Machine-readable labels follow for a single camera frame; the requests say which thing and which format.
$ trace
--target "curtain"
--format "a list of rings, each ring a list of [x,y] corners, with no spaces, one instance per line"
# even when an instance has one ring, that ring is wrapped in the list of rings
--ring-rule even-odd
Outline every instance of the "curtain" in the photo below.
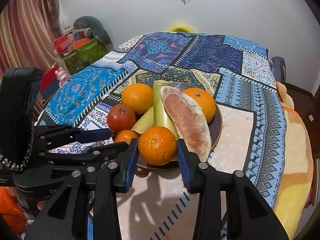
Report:
[[[53,63],[64,67],[53,41],[60,36],[58,0],[9,0],[0,14],[0,81],[6,69]],[[43,110],[36,102],[34,117]]]
[[[59,22],[59,0],[39,0],[41,5],[41,13],[48,20],[50,29],[55,38],[61,37],[60,22]]]

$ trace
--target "fruit plate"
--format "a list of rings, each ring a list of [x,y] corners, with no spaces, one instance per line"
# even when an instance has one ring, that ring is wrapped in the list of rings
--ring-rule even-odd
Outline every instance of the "fruit plate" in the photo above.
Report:
[[[176,87],[177,89],[183,91],[187,88],[192,88],[195,86],[189,85],[189,84],[184,84],[184,83],[180,83],[180,82],[170,82],[174,87]],[[212,147],[211,150],[213,150],[216,145],[218,144],[219,138],[220,138],[220,134],[222,131],[222,116],[221,116],[221,112],[220,109],[218,107],[218,105],[216,104],[216,112],[214,114],[213,119],[208,123],[209,126],[209,131],[210,131],[210,137],[211,137],[211,141],[212,141]],[[139,155],[138,158],[138,163],[137,165],[139,167],[148,169],[148,170],[171,170],[171,169],[176,169],[179,168],[179,164],[177,159],[175,158],[174,160],[170,161],[169,163],[165,164],[165,165],[161,165],[161,166],[155,166],[155,165],[151,165],[147,162],[145,162],[141,156]]]

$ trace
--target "tangerine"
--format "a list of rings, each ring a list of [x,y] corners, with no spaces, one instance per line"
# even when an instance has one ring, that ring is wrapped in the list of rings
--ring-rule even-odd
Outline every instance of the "tangerine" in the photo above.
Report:
[[[115,105],[108,113],[108,128],[115,134],[131,129],[136,123],[135,112],[124,104]]]
[[[193,98],[201,107],[201,110],[209,123],[216,112],[216,103],[211,94],[201,88],[188,88],[183,92]]]
[[[164,165],[177,153],[177,140],[166,127],[155,126],[146,130],[138,141],[140,156],[151,165]]]
[[[131,107],[136,114],[142,114],[153,105],[153,89],[146,84],[132,84],[122,92],[122,103]]]
[[[122,130],[116,135],[114,142],[126,142],[127,144],[130,144],[132,138],[139,139],[139,136],[134,131]]]

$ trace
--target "tomato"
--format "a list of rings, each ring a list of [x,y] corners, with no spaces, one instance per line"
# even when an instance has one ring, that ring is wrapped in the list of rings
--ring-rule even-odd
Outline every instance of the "tomato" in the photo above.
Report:
[[[122,130],[130,130],[135,123],[135,111],[124,104],[114,106],[107,116],[107,125],[115,134]]]

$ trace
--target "orange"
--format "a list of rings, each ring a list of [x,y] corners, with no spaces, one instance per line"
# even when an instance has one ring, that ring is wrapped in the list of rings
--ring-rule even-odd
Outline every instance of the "orange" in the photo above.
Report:
[[[116,135],[114,142],[126,142],[127,144],[130,144],[132,138],[139,139],[139,136],[134,131],[122,130]]]
[[[207,120],[207,123],[210,122],[216,112],[216,103],[213,97],[207,91],[201,88],[188,88],[183,92],[198,103]]]
[[[140,156],[151,165],[164,165],[171,161],[177,147],[176,137],[163,126],[149,128],[138,141]]]
[[[132,84],[122,92],[122,103],[142,114],[153,105],[153,89],[146,84]]]

